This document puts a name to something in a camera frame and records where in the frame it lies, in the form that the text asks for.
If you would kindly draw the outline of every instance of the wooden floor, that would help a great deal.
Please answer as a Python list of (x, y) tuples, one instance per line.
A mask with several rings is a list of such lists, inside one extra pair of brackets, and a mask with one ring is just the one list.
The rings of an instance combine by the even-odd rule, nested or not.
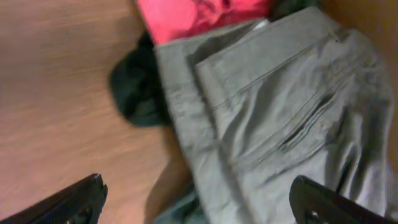
[(142, 31), (128, 0), (0, 1), (0, 219), (100, 173), (100, 223), (149, 223), (187, 181), (170, 129), (135, 128), (109, 95)]

